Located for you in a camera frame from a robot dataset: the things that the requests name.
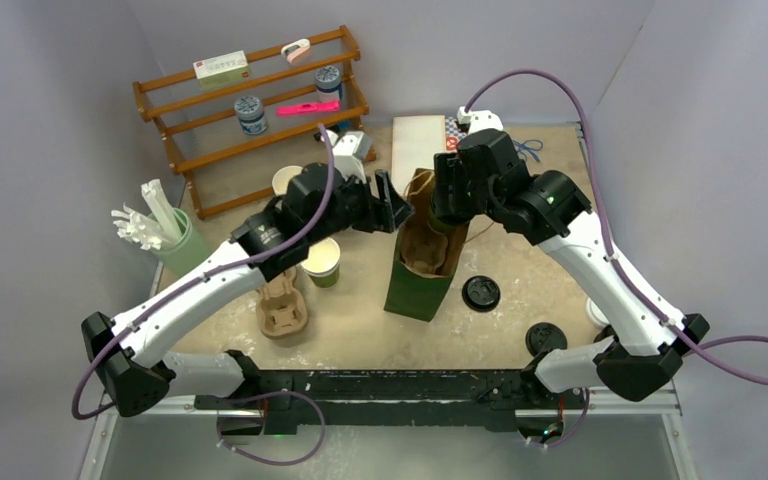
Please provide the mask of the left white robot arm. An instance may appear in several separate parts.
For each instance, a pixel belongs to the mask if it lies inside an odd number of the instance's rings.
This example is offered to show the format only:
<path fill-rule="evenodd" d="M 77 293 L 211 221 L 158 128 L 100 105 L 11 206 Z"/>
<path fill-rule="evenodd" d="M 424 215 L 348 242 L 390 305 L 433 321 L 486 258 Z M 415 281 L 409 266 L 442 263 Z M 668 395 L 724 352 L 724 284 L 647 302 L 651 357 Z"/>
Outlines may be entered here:
<path fill-rule="evenodd" d="M 258 382 L 244 373 L 241 354 L 175 356 L 171 348 L 231 301 L 303 262 L 320 241 L 348 229 L 393 233 L 414 212 L 384 170 L 361 178 L 309 164 L 285 194 L 166 291 L 114 317 L 87 316 L 80 328 L 89 372 L 123 417 L 176 395 L 210 395 L 247 408 L 257 399 Z"/>

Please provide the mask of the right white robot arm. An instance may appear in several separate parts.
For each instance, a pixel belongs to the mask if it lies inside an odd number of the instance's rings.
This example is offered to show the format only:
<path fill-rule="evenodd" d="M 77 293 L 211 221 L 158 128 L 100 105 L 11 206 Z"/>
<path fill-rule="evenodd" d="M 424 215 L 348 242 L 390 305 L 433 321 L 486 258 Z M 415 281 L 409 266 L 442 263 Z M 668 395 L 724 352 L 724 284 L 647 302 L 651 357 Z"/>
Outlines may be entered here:
<path fill-rule="evenodd" d="M 626 285 L 637 271 L 603 239 L 603 223 L 585 193 L 560 171 L 531 174 L 506 132 L 472 133 L 456 151 L 436 154 L 433 164 L 432 220 L 454 226 L 485 215 L 523 236 L 575 280 L 613 330 L 590 345 L 534 355 L 521 381 L 529 404 L 544 407 L 561 392 L 594 386 L 639 402 L 665 386 L 689 342 L 708 333 L 702 315 L 682 313 L 648 283 Z"/>

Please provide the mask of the single green paper cup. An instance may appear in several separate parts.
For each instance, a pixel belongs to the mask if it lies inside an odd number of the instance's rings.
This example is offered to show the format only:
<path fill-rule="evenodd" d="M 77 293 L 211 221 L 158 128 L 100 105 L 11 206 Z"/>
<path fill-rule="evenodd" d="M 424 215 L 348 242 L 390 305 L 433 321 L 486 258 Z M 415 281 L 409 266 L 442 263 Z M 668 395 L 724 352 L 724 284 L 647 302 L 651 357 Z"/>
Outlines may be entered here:
<path fill-rule="evenodd" d="M 433 212 L 430 212 L 428 214 L 428 226 L 438 234 L 448 235 L 450 232 L 456 230 L 459 227 L 459 224 L 441 220 Z"/>

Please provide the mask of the green paper bag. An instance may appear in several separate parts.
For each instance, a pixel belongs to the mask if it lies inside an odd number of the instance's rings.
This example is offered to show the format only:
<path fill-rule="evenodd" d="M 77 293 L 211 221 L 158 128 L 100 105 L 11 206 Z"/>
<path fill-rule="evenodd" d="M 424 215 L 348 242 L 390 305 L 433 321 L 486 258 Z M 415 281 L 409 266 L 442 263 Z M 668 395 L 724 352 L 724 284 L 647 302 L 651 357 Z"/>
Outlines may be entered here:
<path fill-rule="evenodd" d="M 435 275 L 417 274 L 402 263 L 399 247 L 405 229 L 419 224 L 428 226 L 434 177 L 433 170 L 417 169 L 403 189 L 403 196 L 414 206 L 415 213 L 398 231 L 384 305 L 389 313 L 425 322 L 432 321 L 437 314 L 453 282 L 464 245 L 472 240 L 468 223 L 445 235 L 448 238 L 446 261 Z"/>

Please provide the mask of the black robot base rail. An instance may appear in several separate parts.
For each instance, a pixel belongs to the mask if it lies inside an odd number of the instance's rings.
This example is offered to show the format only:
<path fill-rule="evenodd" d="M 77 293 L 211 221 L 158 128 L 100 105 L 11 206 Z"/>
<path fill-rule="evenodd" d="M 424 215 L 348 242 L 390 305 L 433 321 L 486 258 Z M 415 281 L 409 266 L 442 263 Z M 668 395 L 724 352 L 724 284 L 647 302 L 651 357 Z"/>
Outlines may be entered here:
<path fill-rule="evenodd" d="M 198 395 L 198 410 L 262 413 L 268 435 L 302 425 L 482 427 L 557 436 L 564 413 L 585 404 L 581 390 L 541 395 L 517 369 L 261 370 L 228 398 Z"/>

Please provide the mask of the brown pulp cup carrier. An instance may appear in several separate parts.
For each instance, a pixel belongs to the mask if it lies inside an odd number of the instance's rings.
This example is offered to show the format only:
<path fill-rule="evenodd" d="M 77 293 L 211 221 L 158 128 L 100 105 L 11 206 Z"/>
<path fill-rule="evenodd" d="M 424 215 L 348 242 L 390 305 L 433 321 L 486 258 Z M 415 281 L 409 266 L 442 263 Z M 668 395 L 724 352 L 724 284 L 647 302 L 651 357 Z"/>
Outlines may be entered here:
<path fill-rule="evenodd" d="M 399 252 L 402 263 L 422 275 L 435 275 L 446 261 L 448 238 L 425 224 L 408 226 Z"/>

